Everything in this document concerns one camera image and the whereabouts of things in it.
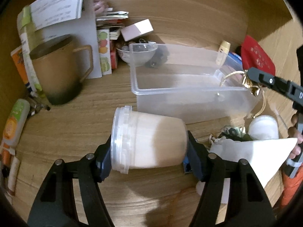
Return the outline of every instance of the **mug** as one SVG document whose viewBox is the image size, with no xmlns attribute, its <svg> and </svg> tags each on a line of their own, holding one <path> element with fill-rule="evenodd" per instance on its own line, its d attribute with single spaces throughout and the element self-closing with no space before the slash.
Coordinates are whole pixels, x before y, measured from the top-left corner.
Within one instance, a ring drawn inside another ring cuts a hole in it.
<svg viewBox="0 0 303 227">
<path fill-rule="evenodd" d="M 74 53 L 82 50 L 89 52 L 90 67 L 79 76 Z M 93 71 L 92 47 L 74 46 L 71 35 L 63 35 L 44 42 L 29 54 L 42 90 L 53 105 L 61 105 L 76 97 L 84 79 Z"/>
</svg>

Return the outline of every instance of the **human hand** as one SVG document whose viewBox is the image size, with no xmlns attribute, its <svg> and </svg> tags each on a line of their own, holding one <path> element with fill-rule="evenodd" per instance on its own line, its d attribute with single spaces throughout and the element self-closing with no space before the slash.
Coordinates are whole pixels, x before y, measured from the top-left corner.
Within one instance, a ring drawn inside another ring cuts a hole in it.
<svg viewBox="0 0 303 227">
<path fill-rule="evenodd" d="M 298 114 L 294 114 L 291 117 L 291 123 L 295 126 L 297 122 L 298 122 Z M 301 144 L 303 142 L 303 135 L 296 129 L 296 127 L 290 127 L 288 129 L 288 135 L 290 137 L 294 137 L 298 139 L 297 145 L 289 154 L 289 158 L 294 159 L 297 155 L 301 153 L 301 148 L 298 146 L 298 144 Z"/>
</svg>

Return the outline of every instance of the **clear plastic bin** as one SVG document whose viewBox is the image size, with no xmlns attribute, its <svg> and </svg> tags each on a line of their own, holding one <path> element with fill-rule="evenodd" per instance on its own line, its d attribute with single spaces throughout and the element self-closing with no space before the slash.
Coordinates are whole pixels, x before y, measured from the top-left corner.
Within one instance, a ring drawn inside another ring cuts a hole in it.
<svg viewBox="0 0 303 227">
<path fill-rule="evenodd" d="M 220 87 L 227 74 L 242 70 L 229 56 L 223 66 L 216 64 L 218 52 L 172 44 L 140 47 L 130 44 L 130 57 L 140 62 L 144 54 L 154 51 L 146 63 L 131 63 L 131 90 L 137 95 L 139 112 L 181 118 L 185 123 L 246 115 L 260 100 L 234 75 Z"/>
</svg>

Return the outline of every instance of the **gold handle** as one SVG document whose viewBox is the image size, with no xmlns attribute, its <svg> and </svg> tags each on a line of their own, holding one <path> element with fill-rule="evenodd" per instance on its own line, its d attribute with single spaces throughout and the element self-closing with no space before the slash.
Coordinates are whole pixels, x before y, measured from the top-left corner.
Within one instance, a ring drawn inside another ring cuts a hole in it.
<svg viewBox="0 0 303 227">
<path fill-rule="evenodd" d="M 94 69 L 94 61 L 93 61 L 93 49 L 90 45 L 84 45 L 82 47 L 76 48 L 73 50 L 73 53 L 81 51 L 81 50 L 88 50 L 89 52 L 89 61 L 90 61 L 90 66 L 89 69 L 84 73 L 84 75 L 80 78 L 80 83 L 84 81 L 84 79 L 87 78 L 87 76 L 93 71 Z"/>
</svg>

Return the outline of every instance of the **metal screw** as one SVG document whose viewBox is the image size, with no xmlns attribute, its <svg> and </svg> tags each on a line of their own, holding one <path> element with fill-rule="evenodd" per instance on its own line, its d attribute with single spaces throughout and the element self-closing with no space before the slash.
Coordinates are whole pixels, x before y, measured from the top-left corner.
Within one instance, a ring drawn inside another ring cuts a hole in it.
<svg viewBox="0 0 303 227">
<path fill-rule="evenodd" d="M 240 162 L 243 164 L 243 165 L 247 165 L 248 164 L 248 161 L 246 159 L 241 159 Z"/>
<path fill-rule="evenodd" d="M 58 159 L 58 160 L 55 161 L 55 165 L 56 165 L 56 166 L 59 166 L 59 165 L 62 164 L 62 162 L 63 162 L 63 160 Z"/>
<path fill-rule="evenodd" d="M 86 157 L 87 159 L 92 159 L 92 158 L 94 158 L 94 154 L 89 153 L 89 154 L 87 154 L 85 157 Z"/>
<path fill-rule="evenodd" d="M 214 154 L 214 153 L 210 153 L 210 154 L 209 154 L 209 158 L 210 158 L 210 159 L 215 159 L 216 157 L 217 157 L 217 155 Z"/>
</svg>

